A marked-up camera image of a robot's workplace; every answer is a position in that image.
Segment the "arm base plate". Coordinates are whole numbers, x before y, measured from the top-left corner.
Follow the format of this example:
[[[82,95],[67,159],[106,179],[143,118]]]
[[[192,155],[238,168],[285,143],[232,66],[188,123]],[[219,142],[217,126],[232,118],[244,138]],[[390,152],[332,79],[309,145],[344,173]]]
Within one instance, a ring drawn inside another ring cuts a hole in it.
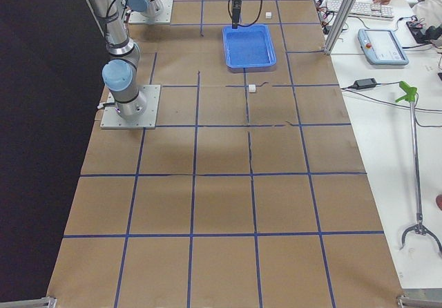
[[[160,85],[138,85],[135,100],[122,104],[108,93],[100,127],[102,129],[155,129],[160,101]]]
[[[173,0],[129,0],[128,23],[133,25],[170,24]]]

